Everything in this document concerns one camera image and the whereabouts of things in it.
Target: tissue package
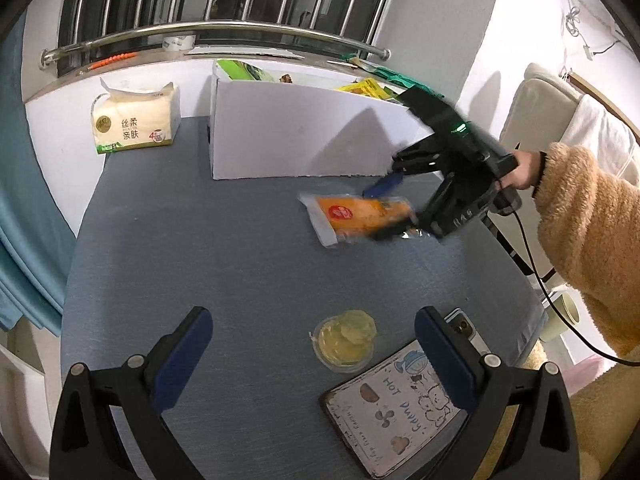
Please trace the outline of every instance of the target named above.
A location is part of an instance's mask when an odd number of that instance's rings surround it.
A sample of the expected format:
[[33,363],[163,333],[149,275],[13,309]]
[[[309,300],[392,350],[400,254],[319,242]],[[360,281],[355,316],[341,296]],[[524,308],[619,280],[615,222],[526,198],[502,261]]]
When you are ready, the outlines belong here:
[[92,125],[98,153],[147,146],[166,146],[174,141],[180,125],[180,93],[173,83],[152,91],[111,89],[92,106]]

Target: blue gripper pad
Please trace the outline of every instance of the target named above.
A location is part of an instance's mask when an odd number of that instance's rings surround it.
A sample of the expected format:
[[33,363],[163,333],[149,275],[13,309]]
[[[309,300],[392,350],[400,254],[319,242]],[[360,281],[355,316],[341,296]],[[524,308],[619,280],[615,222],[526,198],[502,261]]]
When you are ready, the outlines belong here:
[[418,311],[414,327],[415,336],[453,405],[467,413],[473,412],[478,402],[476,387],[481,377],[478,377],[478,370],[474,370],[476,367],[470,366],[463,356],[467,354],[468,358],[474,358],[474,354],[468,354],[464,343],[471,346],[478,359],[480,355],[465,337],[453,332],[432,306]]
[[368,187],[362,193],[363,198],[380,198],[391,193],[396,187],[402,184],[404,174],[399,171],[389,173],[382,177],[373,186]]
[[149,353],[146,377],[156,413],[176,405],[212,334],[211,313],[194,307],[175,332],[161,338]]

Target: white towel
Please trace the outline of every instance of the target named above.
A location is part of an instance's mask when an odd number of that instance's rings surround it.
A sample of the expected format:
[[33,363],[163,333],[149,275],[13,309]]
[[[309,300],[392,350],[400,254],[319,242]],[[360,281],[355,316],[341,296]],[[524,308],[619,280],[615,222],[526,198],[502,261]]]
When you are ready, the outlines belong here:
[[640,148],[633,132],[590,95],[584,95],[560,142],[585,146],[610,174],[640,184]]

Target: teal curtain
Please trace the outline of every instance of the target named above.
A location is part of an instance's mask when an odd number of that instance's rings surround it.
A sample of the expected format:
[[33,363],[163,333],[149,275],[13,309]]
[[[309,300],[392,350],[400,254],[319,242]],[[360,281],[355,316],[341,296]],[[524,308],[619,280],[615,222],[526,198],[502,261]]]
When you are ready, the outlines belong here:
[[22,102],[23,15],[0,45],[0,325],[60,335],[76,238],[42,176]]

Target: metal railing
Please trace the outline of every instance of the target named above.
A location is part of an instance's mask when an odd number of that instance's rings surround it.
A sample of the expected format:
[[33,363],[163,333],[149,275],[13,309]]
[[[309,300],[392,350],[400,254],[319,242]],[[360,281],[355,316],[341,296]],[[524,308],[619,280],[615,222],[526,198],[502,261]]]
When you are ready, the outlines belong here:
[[358,41],[352,38],[345,37],[347,26],[352,16],[356,0],[349,1],[347,11],[340,26],[340,34],[331,34],[316,29],[318,17],[320,15],[324,0],[316,0],[313,12],[311,13],[311,19],[308,28],[284,25],[282,23],[284,20],[288,0],[282,0],[278,12],[278,17],[275,23],[249,21],[251,7],[254,0],[244,0],[244,6],[242,7],[240,20],[210,20],[209,16],[214,4],[214,0],[207,0],[203,21],[176,22],[175,19],[178,0],[170,0],[167,23],[140,27],[140,15],[142,13],[143,1],[144,0],[136,0],[134,28],[107,34],[106,31],[110,14],[111,0],[105,0],[102,14],[101,36],[93,40],[78,41],[82,10],[85,3],[85,0],[78,0],[76,15],[73,20],[74,43],[67,46],[61,46],[59,48],[44,50],[41,58],[41,65],[43,67],[46,67],[51,63],[54,63],[64,57],[71,56],[72,54],[76,54],[79,52],[88,52],[93,49],[106,46],[108,44],[117,43],[119,41],[131,40],[133,38],[142,38],[145,36],[152,36],[156,34],[189,34],[203,30],[251,30],[258,32],[274,32],[279,34],[286,34],[288,36],[309,38],[312,40],[327,41],[329,43],[340,44],[342,46],[349,46],[360,52],[374,54],[382,60],[386,60],[390,56],[390,51],[388,49],[379,48],[371,44],[378,24],[380,22],[380,17],[382,16],[385,4],[388,0],[378,0],[364,41]]

